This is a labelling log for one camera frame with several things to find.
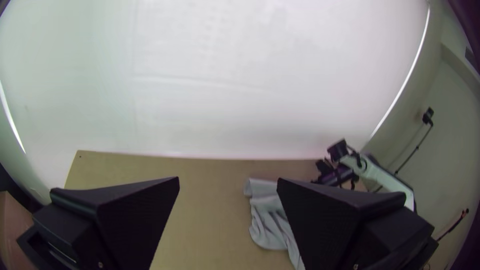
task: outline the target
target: cable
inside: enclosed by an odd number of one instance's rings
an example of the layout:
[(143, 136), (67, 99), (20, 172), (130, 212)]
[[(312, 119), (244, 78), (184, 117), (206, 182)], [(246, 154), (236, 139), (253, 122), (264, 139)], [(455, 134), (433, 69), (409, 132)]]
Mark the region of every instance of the cable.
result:
[(405, 161), (400, 165), (400, 167), (398, 167), (398, 169), (396, 169), (395, 173), (393, 174), (394, 176), (399, 174), (399, 171), (405, 166), (405, 164), (407, 164), (407, 162), (409, 162), (409, 160), (413, 157), (413, 155), (420, 149), (420, 146), (425, 141), (425, 139), (427, 138), (427, 136), (429, 135), (429, 133), (430, 133), (430, 131), (432, 130), (433, 127), (434, 127), (434, 125), (432, 123), (430, 125), (430, 127), (428, 128), (428, 131), (425, 133), (425, 135), (423, 135), (423, 138), (421, 138), (420, 143), (416, 145), (415, 149), (410, 153), (410, 155), (405, 159)]
[[(399, 171), (405, 166), (405, 164), (407, 164), (407, 162), (409, 162), (409, 160), (413, 157), (413, 155), (420, 149), (420, 146), (422, 145), (422, 143), (425, 141), (425, 139), (427, 138), (427, 136), (429, 135), (430, 131), (432, 130), (432, 128), (434, 127), (434, 122), (432, 121), (432, 117), (434, 116), (434, 110), (431, 108), (431, 107), (428, 107), (428, 109), (423, 113), (422, 115), (422, 118), (421, 118), (421, 121), (425, 124), (425, 125), (430, 125), (430, 128), (428, 128), (427, 132), (425, 133), (425, 135), (423, 135), (423, 138), (421, 138), (420, 140), (420, 143), (418, 143), (415, 147), (415, 149), (410, 153), (410, 155), (406, 158), (406, 160), (400, 165), (400, 167), (398, 167), (398, 169), (396, 169), (395, 173), (393, 174), (393, 176), (397, 176), (399, 174)], [(413, 136), (413, 138), (415, 138), (417, 136), (417, 134), (419, 133), (419, 131), (421, 130), (422, 128), (420, 127), (415, 135)], [(378, 188), (376, 188), (373, 193), (377, 193), (379, 192), (384, 186), (380, 185)]]
[(435, 241), (439, 242), (440, 240), (442, 240), (443, 237), (451, 233), (460, 224), (460, 222), (467, 216), (469, 212), (470, 210), (468, 208), (465, 210), (462, 210), (458, 220), (444, 234), (440, 235), (438, 239), (435, 239)]

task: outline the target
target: white towel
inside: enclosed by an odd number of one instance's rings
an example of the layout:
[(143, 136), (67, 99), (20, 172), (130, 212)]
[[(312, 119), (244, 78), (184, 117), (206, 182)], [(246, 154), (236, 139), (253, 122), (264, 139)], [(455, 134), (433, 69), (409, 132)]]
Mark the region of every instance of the white towel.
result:
[(305, 270), (297, 242), (277, 194), (277, 183), (250, 178), (245, 183), (243, 194), (250, 197), (249, 231), (252, 240), (264, 249), (288, 250), (295, 269)]

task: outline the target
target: gray towel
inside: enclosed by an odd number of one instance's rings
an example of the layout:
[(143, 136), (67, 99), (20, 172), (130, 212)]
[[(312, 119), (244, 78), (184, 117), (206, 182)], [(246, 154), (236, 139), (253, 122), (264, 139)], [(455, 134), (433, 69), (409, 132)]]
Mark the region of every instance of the gray towel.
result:
[(295, 269), (305, 270), (297, 242), (277, 194), (277, 183), (250, 178), (245, 183), (243, 194), (250, 197), (249, 231), (252, 240), (264, 249), (288, 250)]

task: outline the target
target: black cable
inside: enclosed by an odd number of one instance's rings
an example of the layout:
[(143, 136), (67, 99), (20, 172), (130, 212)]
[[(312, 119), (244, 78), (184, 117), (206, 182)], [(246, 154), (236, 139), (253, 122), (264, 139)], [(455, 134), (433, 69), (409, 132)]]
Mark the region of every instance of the black cable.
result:
[(405, 164), (407, 164), (407, 162), (409, 162), (409, 160), (413, 157), (413, 155), (420, 149), (420, 146), (425, 141), (425, 139), (427, 138), (427, 136), (429, 135), (433, 127), (434, 127), (434, 124), (431, 123), (430, 127), (428, 128), (428, 131), (425, 133), (425, 135), (423, 135), (423, 138), (421, 138), (420, 143), (416, 145), (415, 149), (410, 153), (410, 155), (405, 159), (405, 161), (400, 165), (400, 167), (396, 169), (395, 173), (393, 174), (394, 176), (399, 174), (399, 171), (405, 166)]
[(470, 210), (468, 208), (465, 209), (465, 210), (462, 210), (461, 215), (458, 218), (458, 220), (444, 234), (442, 234), (438, 239), (435, 239), (435, 241), (438, 242), (438, 241), (442, 240), (443, 237), (445, 237), (446, 235), (451, 233), (460, 224), (460, 222), (467, 216), (467, 214), (469, 212), (470, 212)]

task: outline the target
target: power cord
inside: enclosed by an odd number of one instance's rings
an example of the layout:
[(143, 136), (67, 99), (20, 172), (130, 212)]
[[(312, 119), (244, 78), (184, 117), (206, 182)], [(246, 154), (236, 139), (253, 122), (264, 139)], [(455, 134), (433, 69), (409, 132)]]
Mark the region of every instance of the power cord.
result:
[[(425, 125), (430, 125), (430, 127), (428, 128), (425, 135), (423, 135), (420, 142), (415, 146), (415, 149), (413, 149), (413, 151), (410, 153), (410, 155), (408, 155), (406, 160), (395, 170), (395, 173), (393, 174), (394, 176), (397, 176), (399, 174), (400, 170), (409, 162), (409, 160), (413, 157), (413, 155), (420, 149), (420, 146), (423, 144), (423, 142), (425, 141), (425, 139), (429, 135), (430, 131), (434, 127), (434, 122), (432, 121), (433, 116), (434, 116), (434, 110), (431, 107), (428, 107), (426, 112), (423, 114), (421, 120)], [(376, 188), (373, 191), (373, 193), (379, 192), (382, 188), (383, 188), (382, 185), (379, 186), (378, 188)]]

